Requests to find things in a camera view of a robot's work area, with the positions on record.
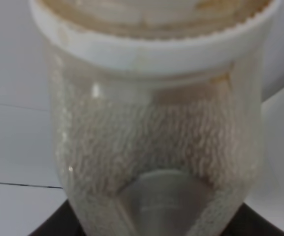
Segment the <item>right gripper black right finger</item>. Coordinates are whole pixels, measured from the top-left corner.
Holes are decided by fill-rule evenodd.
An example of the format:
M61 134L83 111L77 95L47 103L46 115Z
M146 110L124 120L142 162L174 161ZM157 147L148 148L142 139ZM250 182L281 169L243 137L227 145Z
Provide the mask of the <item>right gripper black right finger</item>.
M243 204L221 236L284 236L284 231Z

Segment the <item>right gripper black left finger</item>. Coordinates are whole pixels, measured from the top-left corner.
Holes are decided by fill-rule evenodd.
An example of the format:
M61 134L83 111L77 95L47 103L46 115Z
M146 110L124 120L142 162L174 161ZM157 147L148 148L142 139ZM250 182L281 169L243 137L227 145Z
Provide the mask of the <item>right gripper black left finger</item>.
M77 217L66 200L30 236L85 236Z

